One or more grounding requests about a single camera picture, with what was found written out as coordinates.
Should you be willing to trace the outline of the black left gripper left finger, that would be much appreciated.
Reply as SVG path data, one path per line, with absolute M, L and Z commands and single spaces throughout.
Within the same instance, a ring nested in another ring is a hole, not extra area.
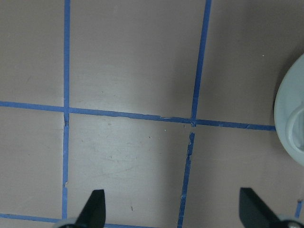
M 76 228 L 103 228 L 106 219 L 104 190 L 93 190 L 75 222 Z

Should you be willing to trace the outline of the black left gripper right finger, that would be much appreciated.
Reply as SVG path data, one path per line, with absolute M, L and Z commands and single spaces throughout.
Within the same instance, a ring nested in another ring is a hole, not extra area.
M 276 215 L 252 188 L 239 190 L 239 218 L 245 228 L 302 228 L 295 218 Z

